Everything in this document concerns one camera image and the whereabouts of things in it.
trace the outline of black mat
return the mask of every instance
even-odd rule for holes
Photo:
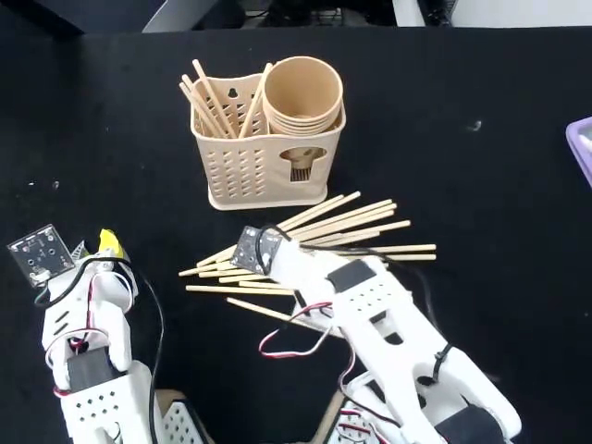
[[[564,129],[592,114],[592,62],[583,56],[591,38],[592,30],[570,29],[309,29],[5,43],[0,243],[47,223],[70,245],[114,229],[166,308],[159,387],[184,391],[220,443],[309,438],[347,361],[344,345],[330,340],[313,358],[267,361],[256,345],[276,322],[189,295],[190,280],[177,277],[234,243],[243,225],[296,209],[209,206],[177,84],[194,57],[218,77],[285,56],[322,57],[343,77],[349,120],[331,193],[394,198],[413,227],[383,244],[438,244],[425,271],[440,323],[501,377],[524,421],[517,442],[584,442],[592,205]],[[0,257],[3,442],[64,442],[43,365],[43,316],[8,253]],[[134,354],[151,364],[148,299],[130,322]],[[316,338],[292,331],[286,346]]]

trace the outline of beige cup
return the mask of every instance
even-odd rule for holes
[[[337,71],[326,62],[308,56],[277,62],[263,89],[268,121],[286,134],[318,134],[336,120],[343,97]]]

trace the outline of white panel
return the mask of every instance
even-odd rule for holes
[[[590,0],[458,0],[455,27],[529,28],[592,25]]]

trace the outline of pile of chopsticks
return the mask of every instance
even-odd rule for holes
[[[215,138],[218,138],[218,139],[242,139],[245,136],[245,134],[247,133],[249,126],[253,122],[253,113],[255,112],[255,109],[257,109],[257,105],[259,104],[259,101],[261,100],[261,96],[263,93],[263,85],[265,84],[265,76],[267,75],[269,70],[272,68],[272,65],[270,63],[268,63],[265,66],[265,70],[263,71],[263,75],[261,76],[261,79],[259,80],[257,90],[255,91],[253,100],[251,101],[251,105],[249,106],[249,110],[247,111],[247,116],[244,119],[244,123],[240,127],[239,134],[237,135],[237,132],[234,130],[234,128],[232,128],[232,125],[230,124],[230,121],[228,120],[228,117],[227,117],[226,112],[224,110],[225,109],[224,106],[222,106],[222,104],[220,104],[220,101],[216,96],[216,92],[214,91],[214,88],[212,87],[210,80],[205,75],[204,69],[202,68],[202,65],[200,64],[200,61],[195,59],[195,60],[193,60],[192,63],[193,63],[193,67],[195,68],[195,71],[197,72],[199,79],[202,81],[202,84],[203,84],[205,90],[207,91],[208,96],[210,97],[210,99],[212,101],[212,105],[208,106],[208,104],[205,102],[204,98],[195,90],[195,88],[193,86],[193,82],[191,81],[190,77],[187,74],[183,74],[181,76],[182,82],[179,84],[179,87],[180,87],[181,91],[183,92],[183,94],[185,95],[185,97],[187,98],[187,100],[189,101],[189,103],[195,109],[195,112],[200,117],[200,120],[210,130],[210,132],[212,133],[212,136]]]
[[[277,226],[286,231],[293,239],[305,245],[332,247],[347,245],[359,241],[377,238],[381,233],[393,229],[406,228],[411,225],[409,220],[400,220],[387,224],[374,225],[369,228],[359,228],[386,219],[394,215],[397,205],[391,199],[371,203],[360,208],[324,218],[313,223],[314,219],[323,216],[360,197],[358,191],[347,196],[340,194],[317,206],[309,208],[291,217]],[[277,296],[293,296],[292,289],[286,289],[277,283],[270,282],[267,277],[255,275],[250,271],[239,269],[232,265],[229,259],[234,254],[236,245],[232,245],[221,252],[213,254],[199,261],[195,268],[181,271],[180,277],[199,276],[199,278],[217,278],[219,285],[188,285],[187,291],[202,291],[209,293],[238,293],[238,294],[267,294]],[[436,260],[434,244],[397,245],[365,247],[384,253],[395,261],[434,261]],[[347,258],[359,258],[360,255],[336,250],[336,254]],[[290,318],[286,314],[274,312],[264,307],[244,301],[227,298],[227,301],[248,310],[272,316],[282,320]]]

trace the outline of bamboo chopstick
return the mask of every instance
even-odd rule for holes
[[[389,254],[393,261],[435,261],[435,254]]]
[[[251,100],[251,106],[249,106],[249,111],[247,111],[247,116],[244,118],[242,122],[242,128],[240,129],[239,139],[242,139],[244,135],[247,133],[247,129],[252,125],[253,121],[253,114],[255,109],[257,109],[257,104],[261,100],[261,94],[263,92],[263,87],[265,85],[265,79],[267,79],[267,74],[271,70],[273,65],[268,63],[265,65],[265,69],[263,74],[261,75],[261,79],[259,80],[259,84],[257,85],[257,90],[255,91],[255,96]]]
[[[394,245],[388,247],[367,247],[369,250],[374,250],[377,253],[407,253],[407,252],[431,252],[436,250],[436,244],[426,243],[418,245]]]
[[[187,285],[186,291],[202,291],[209,293],[268,294],[275,296],[292,296],[293,290],[279,289],[245,289],[242,287],[220,287],[217,285]]]
[[[306,324],[300,319],[291,319],[291,316],[287,314],[283,314],[280,312],[276,312],[274,310],[270,310],[268,308],[262,307],[261,305],[255,305],[254,303],[249,303],[245,301],[241,301],[239,299],[234,298],[226,298],[226,302],[231,303],[232,305],[236,305],[237,307],[244,308],[245,310],[249,310],[251,312],[258,313],[259,315],[264,315],[268,317],[273,317],[275,319],[279,319],[281,321],[287,321],[297,326],[310,328],[312,330],[324,332],[324,327],[318,327],[316,324]],[[333,329],[329,333],[331,336],[335,336],[336,338],[343,338],[343,335],[339,333],[338,329]]]
[[[349,236],[349,233],[340,233],[339,237],[334,240],[324,241],[320,243],[315,243],[314,246],[319,247],[336,247],[338,245],[345,245],[347,243],[354,243],[359,241],[365,241],[366,239],[372,239],[380,236],[380,231],[372,232],[372,233],[365,233],[356,236]]]
[[[207,103],[204,101],[204,98],[195,89],[195,86],[193,85],[193,82],[191,81],[189,76],[187,74],[183,74],[181,76],[181,80],[183,80],[183,82],[185,83],[185,86],[189,90],[191,97],[193,97],[193,99],[195,99],[197,101],[199,106],[202,108],[205,116],[210,119],[212,125],[214,125],[214,127],[216,128],[216,131],[212,131],[212,134],[214,135],[214,137],[227,139],[228,136],[226,135],[226,133],[224,132],[224,130],[220,126],[217,118],[214,116],[214,114],[212,114],[212,110],[208,107]]]
[[[263,275],[238,275],[238,276],[224,276],[218,279],[218,282],[221,284],[229,284],[231,282],[241,282],[242,280],[265,280],[269,279],[267,276]]]
[[[183,276],[198,275],[200,273],[203,273],[204,271],[212,271],[212,270],[217,270],[217,269],[218,269],[217,264],[198,266],[198,267],[192,268],[190,270],[180,271],[179,276],[183,277]]]
[[[283,224],[284,227],[280,227],[280,228],[283,229],[284,231],[286,231],[286,230],[290,229],[290,227],[298,227],[299,225],[303,224],[304,222],[307,222],[307,221],[309,221],[311,219],[314,219],[316,217],[319,217],[319,216],[323,215],[324,213],[327,213],[327,212],[329,212],[331,210],[334,210],[335,208],[337,208],[339,206],[342,206],[342,205],[344,205],[344,204],[346,204],[348,202],[351,202],[354,199],[357,199],[358,197],[360,197],[360,192],[359,191],[353,192],[352,194],[349,194],[349,195],[347,195],[347,196],[345,196],[345,197],[343,197],[343,198],[341,198],[341,199],[339,199],[339,200],[337,200],[337,201],[335,201],[335,202],[333,202],[331,204],[322,206],[320,209],[317,209],[316,211],[310,213],[307,216],[303,216],[303,217],[301,217],[299,219],[296,219],[296,221],[295,222],[292,222],[291,224]],[[216,262],[226,261],[230,257],[232,257],[232,254],[234,254],[234,249],[230,253],[226,253],[226,254],[223,254],[223,255],[219,256],[216,259]]]
[[[348,211],[347,213],[333,216],[333,217],[330,217],[329,219],[321,220],[321,221],[316,222],[314,224],[295,229],[290,233],[290,235],[291,236],[298,236],[299,234],[304,233],[306,231],[311,231],[316,228],[324,227],[326,225],[331,225],[335,222],[339,222],[340,220],[349,219],[350,217],[354,217],[354,216],[358,216],[358,215],[361,215],[361,214],[364,214],[367,212],[371,212],[371,211],[376,210],[378,208],[384,208],[385,206],[390,205],[390,204],[393,204],[394,206],[392,208],[389,208],[389,210],[395,209],[397,207],[397,205],[395,203],[392,203],[392,199],[387,199],[386,201],[372,203],[370,205],[363,206],[362,208],[358,208],[357,210]]]
[[[334,202],[337,202],[339,200],[343,199],[343,194],[340,194],[338,196],[335,196],[331,199],[329,199],[328,201],[324,201],[322,203],[319,203],[315,206],[313,206],[312,208],[308,208],[307,210],[302,211],[301,213],[299,213],[296,216],[292,216],[289,219],[284,220],[283,222],[279,223],[277,226],[282,228],[282,229],[289,229],[287,228],[288,226],[292,225],[293,227],[298,227],[299,224],[299,219],[301,219],[302,217],[306,217],[314,212],[316,212],[317,210],[320,210],[321,208],[325,208],[326,206],[333,204]],[[206,257],[205,259],[201,260],[200,262],[197,263],[197,266],[203,266],[203,265],[208,265],[211,264],[215,261],[218,261],[219,258],[224,257],[225,255],[227,255],[228,253],[230,253],[230,256],[228,256],[227,258],[231,257],[232,254],[234,253],[234,249],[236,248],[236,243],[230,247],[225,248],[224,250],[222,250],[221,252],[212,254],[209,257]]]
[[[207,91],[208,94],[210,94],[210,98],[212,99],[212,103],[214,104],[214,108],[216,109],[218,115],[220,116],[220,120],[222,121],[222,123],[226,127],[226,129],[227,129],[228,133],[230,134],[230,136],[232,137],[232,139],[236,139],[237,133],[234,132],[232,125],[230,125],[230,122],[228,121],[228,117],[226,116],[226,113],[224,112],[224,108],[222,108],[220,101],[216,97],[216,92],[214,91],[214,88],[212,88],[212,84],[210,83],[210,80],[205,75],[204,69],[202,68],[202,65],[200,64],[200,61],[197,59],[194,59],[193,60],[193,67],[195,68],[197,75],[200,77],[200,80],[202,81],[203,86],[205,87],[205,90]]]
[[[243,270],[242,268],[235,268],[233,270],[223,271],[204,271],[200,273],[200,278],[221,278],[223,276],[238,276],[238,275],[252,275],[253,271]]]
[[[214,116],[211,116],[209,114],[209,109],[207,108],[207,106],[205,106],[205,104],[202,104],[200,102],[203,102],[201,97],[197,97],[193,94],[191,94],[191,91],[188,89],[187,85],[185,85],[185,83],[180,83],[179,87],[181,89],[181,91],[183,92],[183,94],[185,94],[185,97],[187,98],[187,100],[189,100],[189,103],[191,104],[191,106],[193,106],[193,108],[195,108],[195,112],[199,115],[200,119],[203,121],[203,123],[205,124],[205,126],[210,130],[210,132],[212,133],[212,135],[214,137],[222,137],[220,135],[220,133],[218,132],[218,130],[216,129],[216,118]]]
[[[241,280],[239,281],[239,287],[248,287],[251,289],[278,289],[278,290],[289,290],[286,287],[282,287],[279,284],[273,284],[270,282],[251,282],[249,280],[244,281]]]
[[[395,214],[395,212],[393,210],[390,210],[390,211],[386,211],[384,213],[378,213],[377,215],[368,216],[368,217],[365,217],[364,215],[352,217],[350,219],[346,219],[341,222],[338,222],[337,224],[332,224],[327,227],[321,227],[321,228],[313,229],[312,231],[307,231],[307,232],[301,234],[300,236],[298,236],[296,239],[298,239],[298,241],[300,241],[300,242],[303,242],[303,241],[309,241],[310,239],[321,238],[323,236],[326,236],[327,234],[334,233],[336,231],[341,231],[343,229],[357,227],[359,225],[369,224],[370,222],[374,222],[376,220],[384,219],[386,217],[391,217],[394,214]]]

